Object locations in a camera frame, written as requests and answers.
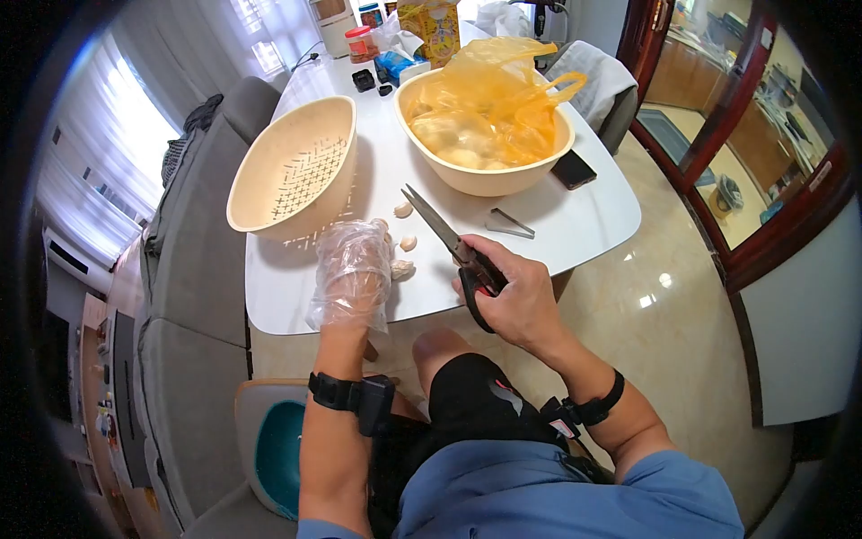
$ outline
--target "metal tweezers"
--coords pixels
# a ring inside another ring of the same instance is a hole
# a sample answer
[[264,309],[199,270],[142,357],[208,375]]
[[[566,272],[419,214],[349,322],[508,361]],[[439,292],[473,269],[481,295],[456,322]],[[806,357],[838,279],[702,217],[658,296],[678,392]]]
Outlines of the metal tweezers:
[[505,211],[500,210],[499,208],[494,208],[490,211],[492,214],[499,214],[501,217],[504,217],[507,221],[517,225],[523,232],[520,230],[512,230],[512,229],[504,229],[503,227],[497,226],[493,222],[485,221],[485,230],[489,230],[490,232],[503,232],[504,234],[512,234],[517,235],[522,238],[527,238],[528,240],[534,240],[536,237],[536,231],[531,229],[529,226],[519,222],[517,219],[507,214]]

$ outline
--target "plastic jar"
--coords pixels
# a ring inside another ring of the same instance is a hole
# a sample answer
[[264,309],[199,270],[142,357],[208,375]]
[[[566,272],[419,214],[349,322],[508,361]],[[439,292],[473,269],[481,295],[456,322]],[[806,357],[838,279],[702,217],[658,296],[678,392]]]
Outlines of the plastic jar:
[[372,29],[368,26],[360,26],[344,33],[347,46],[350,48],[350,61],[361,64],[373,60],[380,54],[380,49],[374,44]]
[[371,28],[383,26],[383,13],[376,2],[359,6],[359,18],[362,20],[362,24]]

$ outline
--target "wooden table leg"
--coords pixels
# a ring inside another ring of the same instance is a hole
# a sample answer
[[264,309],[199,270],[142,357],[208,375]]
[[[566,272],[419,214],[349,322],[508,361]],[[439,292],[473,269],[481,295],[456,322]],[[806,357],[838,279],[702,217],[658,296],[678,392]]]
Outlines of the wooden table leg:
[[565,287],[569,284],[569,279],[572,278],[574,268],[567,272],[562,272],[560,275],[551,277],[551,286],[553,287],[553,299],[559,303],[559,298],[563,295]]
[[373,363],[374,361],[377,361],[378,356],[380,356],[380,354],[378,354],[378,351],[374,348],[372,342],[365,341],[365,352],[362,353],[362,357],[365,358],[366,361]]

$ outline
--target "cardboard box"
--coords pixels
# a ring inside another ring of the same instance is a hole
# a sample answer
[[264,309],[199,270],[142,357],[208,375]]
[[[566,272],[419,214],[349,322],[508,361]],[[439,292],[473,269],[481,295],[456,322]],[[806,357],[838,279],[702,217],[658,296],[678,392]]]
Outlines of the cardboard box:
[[425,41],[419,54],[431,69],[443,67],[461,49],[458,33],[458,0],[398,0],[401,30]]

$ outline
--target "air conditioner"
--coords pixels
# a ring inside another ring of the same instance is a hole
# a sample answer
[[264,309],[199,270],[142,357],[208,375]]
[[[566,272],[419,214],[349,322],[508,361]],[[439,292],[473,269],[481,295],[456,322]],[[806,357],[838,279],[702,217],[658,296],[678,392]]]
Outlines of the air conditioner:
[[45,248],[49,260],[52,260],[57,266],[62,267],[75,279],[90,288],[108,295],[110,284],[113,281],[113,276],[108,270],[91,260],[86,254],[78,251],[53,230],[45,229],[42,237],[45,239]]

